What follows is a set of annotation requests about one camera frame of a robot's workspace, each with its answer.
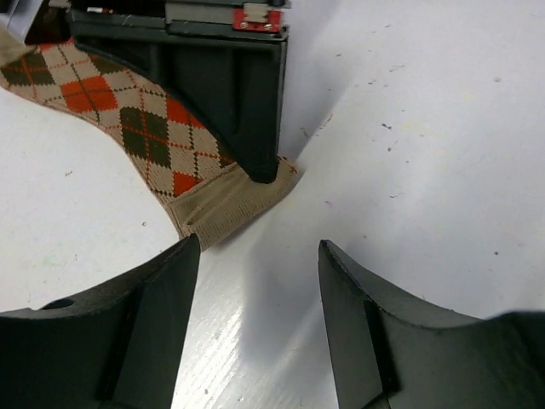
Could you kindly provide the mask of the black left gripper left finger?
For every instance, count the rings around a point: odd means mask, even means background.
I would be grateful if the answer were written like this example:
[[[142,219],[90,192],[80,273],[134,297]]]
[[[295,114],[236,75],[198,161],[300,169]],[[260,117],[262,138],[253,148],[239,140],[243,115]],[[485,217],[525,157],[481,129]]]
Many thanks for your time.
[[[189,236],[86,291],[2,313],[2,407],[171,407],[199,258]]]

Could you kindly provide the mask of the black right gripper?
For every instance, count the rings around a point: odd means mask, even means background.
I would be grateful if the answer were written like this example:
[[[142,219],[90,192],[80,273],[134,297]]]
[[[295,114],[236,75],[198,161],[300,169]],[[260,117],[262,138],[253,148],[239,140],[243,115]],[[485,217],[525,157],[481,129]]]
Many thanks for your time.
[[[249,178],[270,183],[288,51],[289,1],[72,1],[76,47],[160,85],[223,144]]]

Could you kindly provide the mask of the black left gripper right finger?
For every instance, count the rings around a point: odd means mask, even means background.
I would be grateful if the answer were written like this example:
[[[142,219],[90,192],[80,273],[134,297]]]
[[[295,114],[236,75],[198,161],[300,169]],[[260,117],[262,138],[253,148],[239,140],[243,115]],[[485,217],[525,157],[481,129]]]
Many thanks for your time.
[[[441,308],[329,240],[318,276],[340,407],[543,407],[543,313],[480,320]]]

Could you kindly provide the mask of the tan argyle sock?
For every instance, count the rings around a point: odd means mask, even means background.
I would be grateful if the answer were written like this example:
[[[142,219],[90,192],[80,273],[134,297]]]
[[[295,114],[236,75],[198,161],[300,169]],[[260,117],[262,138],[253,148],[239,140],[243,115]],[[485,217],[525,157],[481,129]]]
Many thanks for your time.
[[[296,167],[278,163],[276,180],[252,181],[227,150],[160,86],[78,50],[72,41],[26,46],[1,35],[1,85],[109,135],[161,203],[181,237],[203,249],[269,210],[295,185]]]

